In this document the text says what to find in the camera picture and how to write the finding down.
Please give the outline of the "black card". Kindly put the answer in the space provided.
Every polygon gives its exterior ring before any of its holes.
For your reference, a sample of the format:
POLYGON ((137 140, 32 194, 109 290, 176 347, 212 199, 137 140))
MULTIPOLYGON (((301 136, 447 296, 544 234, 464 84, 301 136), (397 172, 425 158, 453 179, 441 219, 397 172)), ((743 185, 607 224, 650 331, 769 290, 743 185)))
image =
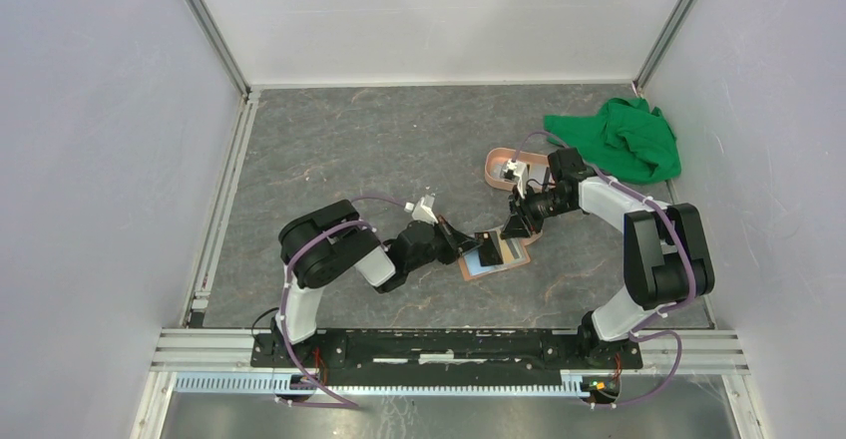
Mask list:
POLYGON ((482 244, 477 249, 481 266, 492 267, 504 263, 499 247, 499 236, 495 230, 478 231, 475 237, 482 244))

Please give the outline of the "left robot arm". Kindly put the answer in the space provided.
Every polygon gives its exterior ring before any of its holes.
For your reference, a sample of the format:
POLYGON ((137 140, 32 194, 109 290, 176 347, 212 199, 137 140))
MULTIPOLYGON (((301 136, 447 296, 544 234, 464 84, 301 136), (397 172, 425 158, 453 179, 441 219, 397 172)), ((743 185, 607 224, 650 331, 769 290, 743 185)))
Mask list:
POLYGON ((407 227, 382 240, 354 203, 341 200, 289 222, 279 233, 285 280, 274 317, 280 335, 274 351, 289 366, 305 364, 313 353, 311 336, 323 289, 354 269, 379 293, 403 285, 408 275, 432 262, 452 264, 482 242, 455 229, 434 213, 435 198, 415 203, 384 197, 410 215, 407 227))

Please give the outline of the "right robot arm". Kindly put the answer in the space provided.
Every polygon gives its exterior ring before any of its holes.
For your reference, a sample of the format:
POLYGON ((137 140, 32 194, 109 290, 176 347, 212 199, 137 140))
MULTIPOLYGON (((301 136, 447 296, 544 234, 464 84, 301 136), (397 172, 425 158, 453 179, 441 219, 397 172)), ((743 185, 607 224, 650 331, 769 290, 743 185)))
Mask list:
POLYGON ((605 365, 618 344, 714 289, 698 209, 645 196, 586 164, 574 148, 546 157, 512 151, 489 183, 511 192, 503 238, 534 238, 546 220, 574 212, 622 234, 624 284, 578 328, 577 355, 590 367, 605 365))

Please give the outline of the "pink oval tray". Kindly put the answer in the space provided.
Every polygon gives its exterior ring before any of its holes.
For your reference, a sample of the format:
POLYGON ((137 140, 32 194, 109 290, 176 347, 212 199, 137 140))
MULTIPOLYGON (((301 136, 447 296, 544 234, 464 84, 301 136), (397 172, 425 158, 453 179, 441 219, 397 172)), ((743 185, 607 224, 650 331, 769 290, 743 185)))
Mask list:
MULTIPOLYGON (((485 181, 490 187, 508 192, 514 187, 512 183, 502 179, 503 165, 508 160, 512 160, 513 156, 514 151, 507 148, 496 148, 488 154, 485 163, 485 181)), ((529 167, 527 187, 533 187, 539 191, 543 185, 549 186, 554 183, 546 155, 521 152, 517 160, 525 162, 529 167)))

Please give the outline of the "tan leather card holder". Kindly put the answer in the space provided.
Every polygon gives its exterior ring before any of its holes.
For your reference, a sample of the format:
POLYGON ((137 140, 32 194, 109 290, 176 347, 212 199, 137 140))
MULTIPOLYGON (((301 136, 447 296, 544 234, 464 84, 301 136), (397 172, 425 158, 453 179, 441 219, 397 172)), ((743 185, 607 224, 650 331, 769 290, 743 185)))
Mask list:
POLYGON ((531 258, 527 247, 542 235, 539 233, 524 238, 502 239, 501 230, 497 227, 477 231, 474 237, 481 245, 458 260, 465 281, 528 264, 531 258))

